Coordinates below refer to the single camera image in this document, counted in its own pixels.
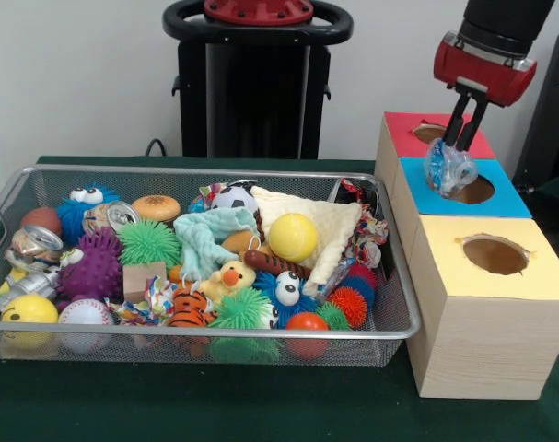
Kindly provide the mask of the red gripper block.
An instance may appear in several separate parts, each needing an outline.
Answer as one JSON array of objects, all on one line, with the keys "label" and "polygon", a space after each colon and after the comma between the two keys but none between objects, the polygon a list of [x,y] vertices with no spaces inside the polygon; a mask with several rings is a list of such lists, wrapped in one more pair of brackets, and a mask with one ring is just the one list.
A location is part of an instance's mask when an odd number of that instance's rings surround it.
[{"label": "red gripper block", "polygon": [[449,31],[437,48],[434,77],[449,87],[463,86],[481,92],[485,98],[475,98],[472,118],[464,124],[463,113],[471,93],[461,91],[444,134],[445,145],[454,146],[458,140],[458,150],[468,152],[488,101],[501,107],[511,106],[529,87],[536,70],[536,61],[486,52]]}]

